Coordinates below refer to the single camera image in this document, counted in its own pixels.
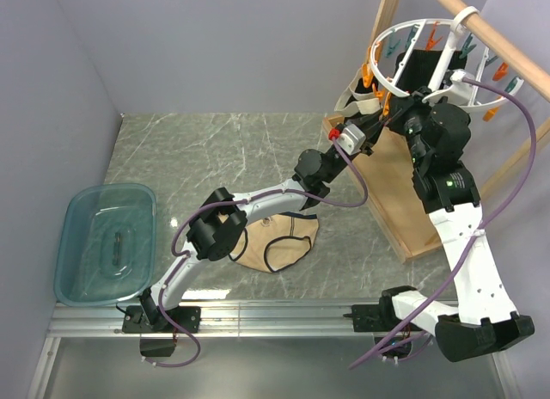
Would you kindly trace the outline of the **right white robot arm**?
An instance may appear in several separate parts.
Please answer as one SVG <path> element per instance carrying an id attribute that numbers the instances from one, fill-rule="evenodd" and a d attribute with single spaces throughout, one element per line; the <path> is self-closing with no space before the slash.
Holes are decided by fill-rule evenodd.
<path id="1" fill-rule="evenodd" d="M 380 323 L 391 329 L 374 347 L 349 365 L 352 370 L 374 356 L 385 354 L 413 338 L 391 345 L 390 340 L 404 327 L 414 324 L 433 335 L 442 353 L 450 361 L 494 353 L 501 348 L 496 339 L 497 320 L 491 313 L 503 316 L 502 324 L 516 324 L 517 337 L 506 342 L 507 348 L 534 333 L 532 319 L 519 316 L 500 280 L 485 227 L 517 196 L 528 179 L 536 153 L 535 124 L 527 108 L 511 93 L 487 83 L 467 79 L 466 83 L 501 95 L 523 113 L 530 134 L 529 156 L 524 172 L 510 195 L 490 215 L 482 210 L 460 205 L 453 212 L 444 210 L 431 214 L 431 220 L 443 237 L 450 276 L 428 298 L 416 290 L 401 292 L 383 304 L 378 312 Z"/>

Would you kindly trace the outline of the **white round clip hanger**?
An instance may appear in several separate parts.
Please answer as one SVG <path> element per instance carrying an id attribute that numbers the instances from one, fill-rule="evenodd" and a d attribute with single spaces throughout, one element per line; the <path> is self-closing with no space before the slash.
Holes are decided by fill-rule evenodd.
<path id="1" fill-rule="evenodd" d="M 484 114 L 486 120 L 496 114 L 507 99 L 500 95 L 480 101 L 479 88 L 470 81 L 479 82 L 498 55 L 486 46 L 474 72 L 467 71 L 468 56 L 478 45 L 464 22 L 478 13 L 469 6 L 453 19 L 404 21 L 374 38 L 361 69 L 362 84 L 384 103 L 385 114 L 391 101 L 421 88 L 427 88 L 424 101 L 431 105 L 447 100 L 468 113 Z"/>

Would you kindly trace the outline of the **beige underwear navy trim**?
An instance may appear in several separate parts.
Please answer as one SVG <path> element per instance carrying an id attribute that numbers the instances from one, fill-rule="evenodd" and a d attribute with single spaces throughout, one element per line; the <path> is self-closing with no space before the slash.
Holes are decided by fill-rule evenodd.
<path id="1" fill-rule="evenodd" d="M 245 228 L 229 259 L 263 273 L 280 273 L 310 253 L 319 227 L 316 214 L 284 212 L 263 218 Z"/>

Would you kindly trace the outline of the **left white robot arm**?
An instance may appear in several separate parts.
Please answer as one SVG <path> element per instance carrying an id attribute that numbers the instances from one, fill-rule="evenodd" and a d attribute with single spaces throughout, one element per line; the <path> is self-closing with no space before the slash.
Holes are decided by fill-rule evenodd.
<path id="1" fill-rule="evenodd" d="M 175 233 L 174 263 L 138 295 L 136 305 L 125 310 L 123 333 L 186 332 L 185 322 L 199 316 L 180 307 L 180 302 L 206 265 L 227 257 L 250 224 L 328 203 L 329 183 L 351 168 L 358 154 L 372 152 L 382 128 L 378 114 L 346 119 L 330 131 L 332 145 L 327 151 L 307 149 L 300 154 L 290 179 L 251 193 L 216 189 Z"/>

